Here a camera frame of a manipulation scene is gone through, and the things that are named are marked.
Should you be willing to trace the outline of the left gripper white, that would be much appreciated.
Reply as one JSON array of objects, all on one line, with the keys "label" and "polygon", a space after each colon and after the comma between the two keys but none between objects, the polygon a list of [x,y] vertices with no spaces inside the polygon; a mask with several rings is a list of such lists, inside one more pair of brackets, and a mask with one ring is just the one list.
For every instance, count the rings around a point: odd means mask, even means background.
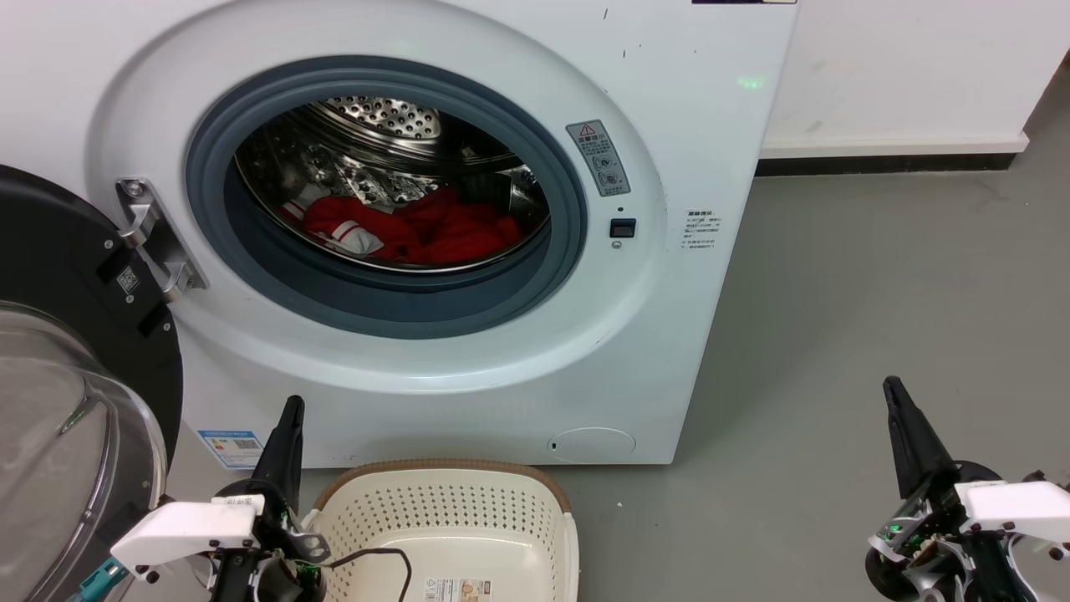
[{"label": "left gripper white", "polygon": [[209,564],[210,602],[325,602],[324,537],[299,526],[305,400],[289,396],[253,469],[253,480],[210,501],[167,501],[111,546],[111,556],[149,582],[160,565]]}]

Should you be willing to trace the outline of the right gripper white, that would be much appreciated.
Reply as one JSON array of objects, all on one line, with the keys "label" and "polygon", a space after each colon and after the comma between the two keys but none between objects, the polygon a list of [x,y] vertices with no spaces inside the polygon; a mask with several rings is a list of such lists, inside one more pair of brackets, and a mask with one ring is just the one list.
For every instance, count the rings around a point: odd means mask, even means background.
[{"label": "right gripper white", "polygon": [[1055,602],[1031,585],[1031,541],[1070,564],[1070,488],[1034,472],[1022,482],[956,465],[898,376],[884,380],[902,506],[869,538],[866,575],[890,602]]}]

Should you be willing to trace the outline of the red garment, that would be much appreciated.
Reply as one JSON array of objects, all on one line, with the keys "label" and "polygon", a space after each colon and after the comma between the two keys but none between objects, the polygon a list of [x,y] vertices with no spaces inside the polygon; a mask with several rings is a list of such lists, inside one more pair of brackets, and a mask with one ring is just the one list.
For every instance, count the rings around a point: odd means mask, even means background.
[{"label": "red garment", "polygon": [[286,202],[280,212],[328,250],[416,266],[476,262],[524,238],[515,218],[489,203],[463,202],[452,186],[403,207],[332,195]]}]

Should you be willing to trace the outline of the cream perforated laundry basket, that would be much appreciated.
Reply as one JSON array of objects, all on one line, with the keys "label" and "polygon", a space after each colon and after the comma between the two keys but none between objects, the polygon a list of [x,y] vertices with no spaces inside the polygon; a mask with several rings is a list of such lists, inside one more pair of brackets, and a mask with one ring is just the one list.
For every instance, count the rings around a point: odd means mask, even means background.
[{"label": "cream perforated laundry basket", "polygon": [[578,602],[565,491],[536,468],[478,460],[371,462],[314,504],[325,602],[423,602],[425,578],[491,578],[492,602]]}]

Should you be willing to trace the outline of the black glass washer door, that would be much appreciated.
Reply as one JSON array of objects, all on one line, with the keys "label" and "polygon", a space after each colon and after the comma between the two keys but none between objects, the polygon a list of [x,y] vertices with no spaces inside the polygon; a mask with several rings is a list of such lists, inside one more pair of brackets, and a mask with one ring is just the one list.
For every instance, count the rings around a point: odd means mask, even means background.
[{"label": "black glass washer door", "polygon": [[85,199],[0,166],[0,602],[66,602],[110,559],[163,495],[182,397],[146,260]]}]

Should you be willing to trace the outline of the stainless steel washing machine drum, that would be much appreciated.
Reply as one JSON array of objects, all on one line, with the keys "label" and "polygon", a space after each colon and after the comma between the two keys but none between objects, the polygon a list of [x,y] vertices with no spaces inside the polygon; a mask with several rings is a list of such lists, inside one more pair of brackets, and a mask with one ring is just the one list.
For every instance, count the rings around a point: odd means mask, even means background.
[{"label": "stainless steel washing machine drum", "polygon": [[[343,96],[294,108],[249,134],[233,163],[272,221],[317,250],[366,269],[482,269],[528,251],[551,228],[540,182],[511,148],[467,120],[411,101]],[[403,207],[445,186],[457,188],[463,202],[489,203],[508,214],[524,238],[476,262],[416,266],[328,250],[282,216],[282,203],[299,199],[343,195]]]}]

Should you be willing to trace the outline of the blue energy label sticker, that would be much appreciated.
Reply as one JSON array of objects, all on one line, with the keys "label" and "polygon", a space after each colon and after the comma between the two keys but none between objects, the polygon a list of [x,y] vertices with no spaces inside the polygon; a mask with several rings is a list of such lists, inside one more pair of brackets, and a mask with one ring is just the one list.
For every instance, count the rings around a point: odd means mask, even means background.
[{"label": "blue energy label sticker", "polygon": [[263,445],[253,431],[198,430],[197,435],[229,470],[253,470],[262,456]]}]

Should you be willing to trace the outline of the grey rubber door gasket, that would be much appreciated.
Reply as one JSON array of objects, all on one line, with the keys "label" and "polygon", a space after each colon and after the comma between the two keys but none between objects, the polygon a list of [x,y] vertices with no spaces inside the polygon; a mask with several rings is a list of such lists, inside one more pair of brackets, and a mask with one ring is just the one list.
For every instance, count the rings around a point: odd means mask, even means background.
[{"label": "grey rubber door gasket", "polygon": [[[355,266],[284,233],[238,177],[238,145],[285,110],[362,88],[428,101],[516,151],[547,194],[548,232],[488,267],[429,275]],[[588,229],[582,177],[542,123],[467,77],[374,56],[301,60],[226,92],[192,136],[185,194],[211,250],[257,293],[331,328],[389,339],[455,338],[523,317],[565,284]]]}]

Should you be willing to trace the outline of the silver metal door hinge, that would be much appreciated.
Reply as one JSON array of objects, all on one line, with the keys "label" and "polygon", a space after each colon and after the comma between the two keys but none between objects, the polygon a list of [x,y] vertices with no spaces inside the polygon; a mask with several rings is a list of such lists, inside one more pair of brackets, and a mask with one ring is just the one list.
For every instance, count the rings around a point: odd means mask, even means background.
[{"label": "silver metal door hinge", "polygon": [[119,235],[146,260],[165,300],[173,304],[190,291],[207,290],[207,278],[153,184],[142,176],[123,176],[114,180],[114,194],[125,220]]}]

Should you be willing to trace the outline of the white front-load washing machine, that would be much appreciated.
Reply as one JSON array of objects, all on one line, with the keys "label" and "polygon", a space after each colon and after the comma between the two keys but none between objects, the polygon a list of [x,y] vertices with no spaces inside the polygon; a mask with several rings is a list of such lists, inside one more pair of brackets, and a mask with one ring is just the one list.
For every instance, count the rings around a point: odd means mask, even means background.
[{"label": "white front-load washing machine", "polygon": [[[548,441],[608,427],[624,464],[669,464],[696,388],[797,0],[0,0],[0,166],[120,230],[114,180],[153,184],[209,282],[168,304],[194,433],[262,443],[305,400],[304,466],[402,458],[565,464]],[[320,57],[435,66],[542,123],[582,177],[583,252],[519,319],[455,338],[343,331],[284,309],[211,250],[185,161],[236,84]],[[567,125],[600,120],[631,192],[600,196]],[[685,209],[722,218],[683,251]],[[611,240],[612,218],[637,235]]]}]

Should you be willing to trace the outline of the round white filter cover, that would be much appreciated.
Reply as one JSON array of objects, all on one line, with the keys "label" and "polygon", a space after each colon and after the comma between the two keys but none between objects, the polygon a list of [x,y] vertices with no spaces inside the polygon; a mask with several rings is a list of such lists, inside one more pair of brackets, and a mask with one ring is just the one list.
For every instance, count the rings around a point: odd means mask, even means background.
[{"label": "round white filter cover", "polygon": [[557,461],[584,465],[624,464],[636,446],[630,434],[608,427],[574,428],[548,441],[548,451]]}]

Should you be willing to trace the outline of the small text sticker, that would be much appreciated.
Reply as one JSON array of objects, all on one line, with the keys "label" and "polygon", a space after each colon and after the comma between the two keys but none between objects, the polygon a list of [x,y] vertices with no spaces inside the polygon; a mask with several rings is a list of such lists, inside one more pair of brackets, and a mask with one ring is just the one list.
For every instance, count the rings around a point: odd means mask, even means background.
[{"label": "small text sticker", "polygon": [[685,209],[677,240],[683,251],[706,251],[716,246],[722,218],[710,209]]}]

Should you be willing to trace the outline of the grey warning sticker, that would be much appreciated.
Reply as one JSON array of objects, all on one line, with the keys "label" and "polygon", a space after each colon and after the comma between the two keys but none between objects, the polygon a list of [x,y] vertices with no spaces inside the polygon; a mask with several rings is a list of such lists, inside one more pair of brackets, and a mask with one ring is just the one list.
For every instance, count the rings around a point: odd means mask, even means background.
[{"label": "grey warning sticker", "polygon": [[631,192],[629,179],[618,149],[611,140],[600,120],[588,120],[567,125],[566,132],[572,138],[581,156],[591,171],[600,196],[622,196]]}]

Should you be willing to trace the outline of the black wall baseboard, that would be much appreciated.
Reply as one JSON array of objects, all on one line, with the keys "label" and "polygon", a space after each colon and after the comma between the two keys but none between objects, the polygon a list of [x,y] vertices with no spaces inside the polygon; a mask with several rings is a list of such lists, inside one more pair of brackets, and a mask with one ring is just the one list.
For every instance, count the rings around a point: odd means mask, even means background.
[{"label": "black wall baseboard", "polygon": [[761,159],[756,176],[846,176],[886,174],[943,174],[943,172],[1008,171],[1018,155],[906,154],[906,156],[806,157]]}]

